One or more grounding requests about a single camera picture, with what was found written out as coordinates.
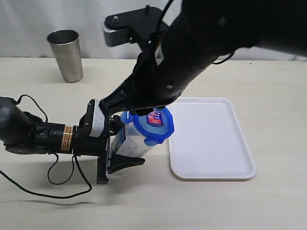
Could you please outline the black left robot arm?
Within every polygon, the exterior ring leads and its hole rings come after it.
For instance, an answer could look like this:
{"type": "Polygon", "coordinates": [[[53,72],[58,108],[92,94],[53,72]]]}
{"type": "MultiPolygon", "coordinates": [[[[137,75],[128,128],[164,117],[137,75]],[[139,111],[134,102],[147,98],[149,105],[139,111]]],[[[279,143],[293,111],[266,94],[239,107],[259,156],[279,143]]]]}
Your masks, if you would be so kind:
{"type": "Polygon", "coordinates": [[[99,100],[91,99],[77,126],[50,123],[17,107],[17,101],[0,99],[0,139],[6,151],[21,154],[61,153],[97,157],[97,184],[107,184],[109,175],[143,165],[140,157],[111,153],[110,137],[123,127],[119,116],[105,117],[99,100]]]}

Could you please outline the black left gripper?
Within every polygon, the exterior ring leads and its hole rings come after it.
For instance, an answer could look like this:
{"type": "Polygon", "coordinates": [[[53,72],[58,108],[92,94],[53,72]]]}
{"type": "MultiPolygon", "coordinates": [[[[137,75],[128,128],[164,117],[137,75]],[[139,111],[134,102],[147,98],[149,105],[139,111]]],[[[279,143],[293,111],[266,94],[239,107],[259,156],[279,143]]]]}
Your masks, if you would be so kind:
{"type": "Polygon", "coordinates": [[[120,116],[105,116],[105,125],[102,134],[98,138],[90,137],[92,120],[94,115],[94,99],[87,104],[86,112],[79,121],[74,137],[73,154],[78,156],[97,157],[97,184],[107,184],[109,174],[120,170],[140,166],[145,163],[144,158],[127,157],[110,154],[110,137],[115,136],[122,128],[120,116]]]}

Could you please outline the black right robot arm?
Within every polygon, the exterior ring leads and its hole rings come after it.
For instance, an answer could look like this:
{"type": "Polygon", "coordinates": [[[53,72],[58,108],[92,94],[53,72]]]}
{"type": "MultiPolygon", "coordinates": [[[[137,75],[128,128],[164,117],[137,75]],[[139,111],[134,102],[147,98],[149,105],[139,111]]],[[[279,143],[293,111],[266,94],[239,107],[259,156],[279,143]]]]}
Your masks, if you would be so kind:
{"type": "Polygon", "coordinates": [[[184,0],[170,25],[164,15],[147,6],[106,17],[106,44],[137,43],[141,53],[132,74],[101,100],[105,115],[166,106],[218,57],[240,48],[307,54],[304,0],[184,0]]]}

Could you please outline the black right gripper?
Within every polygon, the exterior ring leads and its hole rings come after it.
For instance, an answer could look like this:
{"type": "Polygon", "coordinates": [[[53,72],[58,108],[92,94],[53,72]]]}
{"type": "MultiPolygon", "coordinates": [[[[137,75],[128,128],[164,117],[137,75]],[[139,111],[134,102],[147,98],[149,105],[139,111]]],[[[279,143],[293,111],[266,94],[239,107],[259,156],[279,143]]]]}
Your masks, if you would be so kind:
{"type": "Polygon", "coordinates": [[[143,116],[172,103],[172,98],[160,100],[154,97],[150,92],[151,84],[147,83],[157,68],[156,47],[169,28],[162,15],[161,9],[146,6],[105,18],[111,29],[129,29],[129,43],[138,44],[141,53],[132,73],[109,96],[100,100],[99,107],[104,115],[129,111],[143,116]]]}

